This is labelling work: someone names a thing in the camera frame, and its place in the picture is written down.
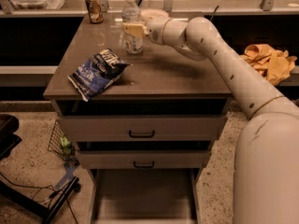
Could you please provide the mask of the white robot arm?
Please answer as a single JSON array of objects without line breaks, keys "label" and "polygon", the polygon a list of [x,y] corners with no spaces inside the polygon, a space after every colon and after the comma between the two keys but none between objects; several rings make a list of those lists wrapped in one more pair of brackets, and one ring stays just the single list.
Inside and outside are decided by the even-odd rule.
[{"label": "white robot arm", "polygon": [[249,122],[235,148],[234,224],[299,224],[299,107],[246,63],[204,17],[125,22],[187,58],[207,57]]}]

